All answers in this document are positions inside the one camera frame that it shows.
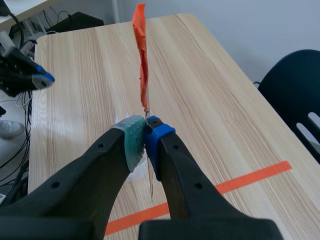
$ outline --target green gripper pad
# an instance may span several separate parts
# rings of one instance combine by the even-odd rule
[[[124,131],[124,151],[126,164],[132,173],[144,154],[145,119],[140,115],[133,115],[113,125],[113,129]]]

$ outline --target black office chair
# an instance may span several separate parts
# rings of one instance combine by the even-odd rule
[[[320,128],[308,116],[320,117],[320,51],[299,50],[281,59],[258,90],[320,163],[320,154],[297,128],[301,123],[320,142]]]

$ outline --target orange flag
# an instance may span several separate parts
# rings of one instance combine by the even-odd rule
[[[147,86],[148,86],[148,61],[147,61],[147,42],[146,42],[146,18],[145,3],[136,6],[133,14],[132,24],[136,39],[136,44],[140,53],[140,100],[144,109],[147,108]]]

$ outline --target desk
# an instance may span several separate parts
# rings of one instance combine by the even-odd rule
[[[4,0],[10,11],[19,21],[23,21],[41,12],[57,1],[58,0]],[[10,28],[15,24],[16,22],[10,16],[0,16],[0,30]]]
[[[274,220],[286,240],[319,239],[320,167],[314,158],[193,15],[152,18],[146,25],[151,114],[175,127],[237,209]],[[33,95],[30,192],[81,156],[116,119],[143,114],[131,22],[44,36],[35,60],[56,81]],[[168,218],[165,202],[156,182],[151,203],[147,175],[125,183],[107,238],[135,239],[139,226],[126,228],[130,221],[146,212]]]

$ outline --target white wall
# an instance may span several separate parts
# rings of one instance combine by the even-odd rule
[[[121,22],[140,0],[118,0]],[[300,49],[320,50],[319,0],[145,0],[154,18],[193,13],[251,81],[260,82],[278,60]]]

